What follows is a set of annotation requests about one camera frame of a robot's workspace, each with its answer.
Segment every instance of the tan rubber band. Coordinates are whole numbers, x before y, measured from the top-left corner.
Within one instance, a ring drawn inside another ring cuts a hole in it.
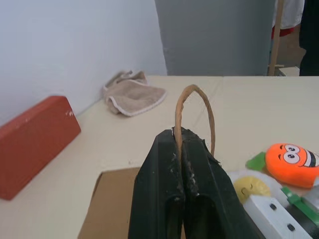
[[[207,98],[207,95],[197,86],[197,85],[190,85],[187,86],[183,92],[181,93],[175,110],[175,128],[174,128],[174,136],[175,141],[177,144],[178,149],[178,157],[179,160],[181,159],[181,145],[182,145],[182,138],[181,138],[181,112],[183,111],[183,104],[186,101],[186,99],[189,97],[191,93],[196,91],[201,98],[203,99],[207,112],[208,112],[208,120],[209,120],[209,126],[210,126],[210,139],[211,139],[211,145],[210,145],[210,153],[214,156],[215,152],[215,120],[214,120],[214,114],[211,109],[209,100]]]

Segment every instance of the table surface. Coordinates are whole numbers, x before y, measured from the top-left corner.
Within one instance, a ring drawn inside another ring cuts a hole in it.
[[[103,101],[78,116],[81,134],[12,201],[0,200],[0,238],[76,238],[101,171],[141,166],[153,140],[174,125],[182,90],[197,84],[209,97],[216,124],[215,157],[226,171],[273,143],[319,152],[319,77],[150,76],[167,98],[144,114],[127,118]],[[184,104],[182,126],[210,144],[208,116],[200,97]]]

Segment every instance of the towel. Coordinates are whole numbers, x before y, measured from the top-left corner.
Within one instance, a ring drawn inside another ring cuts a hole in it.
[[[126,116],[136,116],[153,109],[166,97],[166,90],[150,86],[143,71],[131,75],[121,71],[103,87],[109,109]]]

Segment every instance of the dark clothing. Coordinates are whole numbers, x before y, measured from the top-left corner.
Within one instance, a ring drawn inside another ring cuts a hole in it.
[[[319,76],[319,0],[306,0],[299,44],[307,51],[300,64],[300,75]]]

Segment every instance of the red foam block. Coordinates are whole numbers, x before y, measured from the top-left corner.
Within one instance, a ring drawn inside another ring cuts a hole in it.
[[[0,198],[11,200],[80,132],[64,96],[48,97],[0,127]]]

